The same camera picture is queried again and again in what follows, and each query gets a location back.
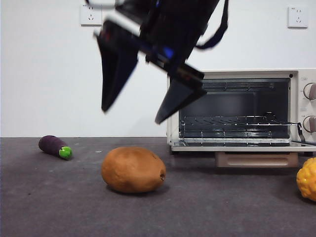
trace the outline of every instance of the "brown potato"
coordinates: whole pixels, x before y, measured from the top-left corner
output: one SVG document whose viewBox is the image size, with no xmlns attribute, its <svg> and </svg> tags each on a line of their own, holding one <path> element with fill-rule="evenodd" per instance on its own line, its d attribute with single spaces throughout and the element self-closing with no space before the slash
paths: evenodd
<svg viewBox="0 0 316 237">
<path fill-rule="evenodd" d="M 160 187 L 166 177 L 163 161 L 141 147 L 119 147 L 102 163 L 103 180 L 122 193 L 144 193 Z"/>
</svg>

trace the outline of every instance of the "blue light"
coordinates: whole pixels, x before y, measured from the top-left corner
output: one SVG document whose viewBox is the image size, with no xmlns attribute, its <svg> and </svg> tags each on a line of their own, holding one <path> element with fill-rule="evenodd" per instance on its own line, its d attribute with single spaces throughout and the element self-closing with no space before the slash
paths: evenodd
<svg viewBox="0 0 316 237">
<path fill-rule="evenodd" d="M 174 54 L 173 50 L 171 48 L 168 48 L 168 47 L 164 47 L 163 52 L 167 56 L 168 59 L 172 58 L 172 56 Z"/>
</svg>

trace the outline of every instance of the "toy vegetable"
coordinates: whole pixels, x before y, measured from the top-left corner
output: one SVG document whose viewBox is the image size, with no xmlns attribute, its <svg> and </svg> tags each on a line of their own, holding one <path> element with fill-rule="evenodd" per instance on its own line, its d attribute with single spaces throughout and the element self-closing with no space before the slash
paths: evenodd
<svg viewBox="0 0 316 237">
<path fill-rule="evenodd" d="M 316 158 L 304 163 L 297 173 L 296 182 L 303 197 L 316 201 Z"/>
<path fill-rule="evenodd" d="M 72 155 L 72 150 L 60 138 L 55 136 L 44 136 L 39 141 L 39 148 L 50 155 L 60 157 L 62 159 L 69 159 Z"/>
<path fill-rule="evenodd" d="M 156 154 L 145 148 L 119 147 L 105 157 L 102 177 L 118 192 L 144 193 L 163 184 L 166 167 Z"/>
</svg>

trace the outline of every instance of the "yellow fruit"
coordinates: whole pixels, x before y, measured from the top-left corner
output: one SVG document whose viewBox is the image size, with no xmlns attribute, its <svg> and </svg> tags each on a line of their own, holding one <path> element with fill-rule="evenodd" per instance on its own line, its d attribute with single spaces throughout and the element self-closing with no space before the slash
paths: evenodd
<svg viewBox="0 0 316 237">
<path fill-rule="evenodd" d="M 304 163 L 297 173 L 296 182 L 303 197 L 316 201 L 316 158 Z"/>
<path fill-rule="evenodd" d="M 153 191 L 163 184 L 166 176 L 163 161 L 141 147 L 119 147 L 110 151 L 101 169 L 104 181 L 122 193 Z"/>
</svg>

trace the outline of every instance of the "robotic arm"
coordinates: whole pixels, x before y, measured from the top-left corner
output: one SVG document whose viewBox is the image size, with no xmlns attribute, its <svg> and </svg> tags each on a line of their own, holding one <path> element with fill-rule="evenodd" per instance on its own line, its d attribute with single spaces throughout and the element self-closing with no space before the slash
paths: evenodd
<svg viewBox="0 0 316 237">
<path fill-rule="evenodd" d="M 220 42 L 228 27 L 228 1 L 219 29 L 204 45 L 197 42 L 219 0 L 124 0 L 116 4 L 118 12 L 140 25 L 140 36 L 111 20 L 106 20 L 96 35 L 102 58 L 102 110 L 107 111 L 114 103 L 136 67 L 139 51 L 146 54 L 147 62 L 165 70 L 171 80 L 156 123 L 203 96 L 204 74 L 185 61 L 194 47 L 207 49 Z"/>
</svg>

